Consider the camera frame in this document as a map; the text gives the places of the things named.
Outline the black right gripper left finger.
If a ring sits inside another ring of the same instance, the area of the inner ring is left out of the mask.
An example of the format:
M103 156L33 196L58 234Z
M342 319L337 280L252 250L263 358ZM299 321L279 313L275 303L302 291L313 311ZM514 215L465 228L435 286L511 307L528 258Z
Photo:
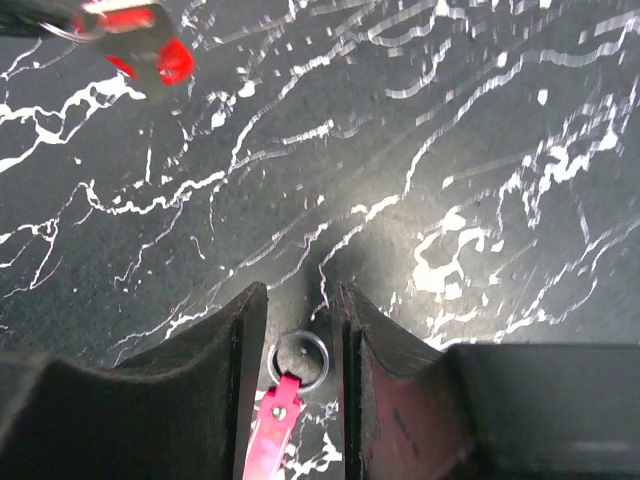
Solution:
M1 356L5 479L238 479L267 320L264 284L111 369Z

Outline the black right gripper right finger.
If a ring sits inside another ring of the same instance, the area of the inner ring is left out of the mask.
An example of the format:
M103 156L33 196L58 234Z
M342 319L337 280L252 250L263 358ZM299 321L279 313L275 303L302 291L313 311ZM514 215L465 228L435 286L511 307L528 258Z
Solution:
M349 284L332 321L347 478L638 477L637 346L438 351Z

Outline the silver metal keyring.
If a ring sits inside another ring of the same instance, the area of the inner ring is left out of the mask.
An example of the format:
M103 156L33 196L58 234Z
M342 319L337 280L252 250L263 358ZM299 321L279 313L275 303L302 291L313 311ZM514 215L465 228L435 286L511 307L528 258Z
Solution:
M293 330L281 335L270 347L267 371L275 385L285 378L298 380L300 395L310 394L323 385L330 370L326 344L308 330Z

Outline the pink strap keychain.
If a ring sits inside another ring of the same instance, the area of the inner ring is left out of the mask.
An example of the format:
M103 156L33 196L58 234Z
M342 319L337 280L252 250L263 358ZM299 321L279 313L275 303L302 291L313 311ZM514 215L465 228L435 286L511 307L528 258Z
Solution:
M290 376L262 398L249 439L243 480L274 479L301 411L300 381Z

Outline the red key tag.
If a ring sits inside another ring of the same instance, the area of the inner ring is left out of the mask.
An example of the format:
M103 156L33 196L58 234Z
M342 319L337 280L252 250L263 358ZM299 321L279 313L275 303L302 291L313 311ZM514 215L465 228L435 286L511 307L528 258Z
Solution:
M106 33L142 30L161 37L157 69L164 87L186 81L195 69L192 53L179 40L169 12L160 1L87 2L73 14L72 25L78 34L94 37L91 45L95 50L95 42ZM121 59L98 54L137 81L133 70Z

